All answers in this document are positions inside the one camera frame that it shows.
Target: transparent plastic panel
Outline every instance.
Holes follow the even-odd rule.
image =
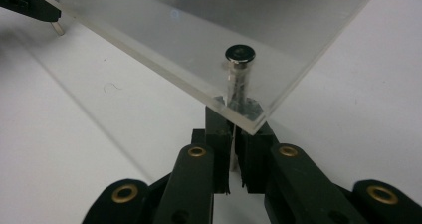
[[[253,134],[367,0],[47,1]]]

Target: white background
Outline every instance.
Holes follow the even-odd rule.
[[[422,204],[422,0],[371,0],[275,111],[334,183]],[[111,183],[171,171],[204,107],[69,17],[66,35],[0,10],[0,223],[81,223]],[[214,223],[268,223],[232,175]]]

